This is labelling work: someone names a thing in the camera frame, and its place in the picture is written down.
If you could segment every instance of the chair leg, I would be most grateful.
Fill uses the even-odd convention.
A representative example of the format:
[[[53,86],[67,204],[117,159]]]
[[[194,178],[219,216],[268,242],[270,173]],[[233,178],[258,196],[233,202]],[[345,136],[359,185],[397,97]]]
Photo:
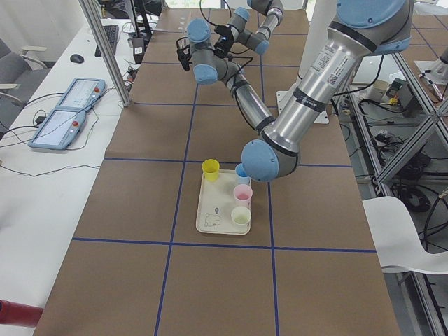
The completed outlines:
[[[409,278],[409,276],[412,274],[412,272],[405,272],[403,273],[403,276],[401,279],[398,280],[398,285],[401,286],[403,282],[405,282],[407,280],[407,278]]]

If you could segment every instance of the white chair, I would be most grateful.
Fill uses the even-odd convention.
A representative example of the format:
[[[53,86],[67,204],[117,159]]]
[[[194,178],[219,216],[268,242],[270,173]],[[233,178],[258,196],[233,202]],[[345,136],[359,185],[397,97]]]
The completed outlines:
[[[367,199],[363,205],[384,273],[448,274],[448,252],[424,250],[409,211],[398,198]]]

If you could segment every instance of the white desk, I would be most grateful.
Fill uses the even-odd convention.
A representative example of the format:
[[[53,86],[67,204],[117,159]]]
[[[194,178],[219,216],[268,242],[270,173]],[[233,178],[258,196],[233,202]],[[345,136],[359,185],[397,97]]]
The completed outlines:
[[[122,25],[129,20],[107,20]],[[96,43],[86,25],[75,36],[52,71],[32,97],[64,92],[75,77],[102,78],[107,87],[113,83],[101,57],[95,57]],[[72,54],[84,56],[84,63],[69,61]],[[121,73],[133,62],[127,35],[120,34],[115,54]],[[39,109],[47,113],[60,96],[43,99],[24,109],[11,128],[32,125]],[[52,152],[31,149],[17,143],[11,133],[0,141],[3,166],[38,174],[65,166],[99,166],[111,140],[122,108],[115,90],[107,93],[95,106],[99,121],[94,126],[87,146],[81,150]],[[87,117],[84,130],[70,148],[81,147],[88,131],[97,119],[93,112]],[[22,139],[32,138],[35,129],[19,129]],[[40,177],[28,177],[0,169],[3,197],[0,203],[0,298],[13,302],[44,307],[56,279],[67,247],[83,211],[97,169],[79,168],[59,171]],[[0,325],[0,336],[32,335],[33,328]]]

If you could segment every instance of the cup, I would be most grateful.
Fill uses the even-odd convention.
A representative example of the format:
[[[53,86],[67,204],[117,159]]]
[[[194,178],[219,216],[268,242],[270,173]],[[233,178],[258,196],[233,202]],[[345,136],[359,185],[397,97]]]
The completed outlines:
[[[251,203],[252,194],[252,188],[247,184],[239,184],[233,190],[235,203],[246,208],[248,208]]]
[[[235,167],[235,173],[237,173],[238,184],[249,184],[251,182],[251,178],[247,176],[242,163]]]
[[[202,171],[204,172],[204,177],[210,182],[214,182],[219,177],[219,162],[215,159],[208,159],[202,163]]]
[[[232,210],[231,217],[238,228],[245,228],[251,221],[252,214],[245,206],[237,206]]]

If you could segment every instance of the computer mouse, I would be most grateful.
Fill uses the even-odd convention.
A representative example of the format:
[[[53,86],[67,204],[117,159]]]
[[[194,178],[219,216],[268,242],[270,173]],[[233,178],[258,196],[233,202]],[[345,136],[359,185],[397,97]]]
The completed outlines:
[[[73,54],[72,56],[70,56],[70,61],[73,63],[83,63],[84,57],[78,54]]]

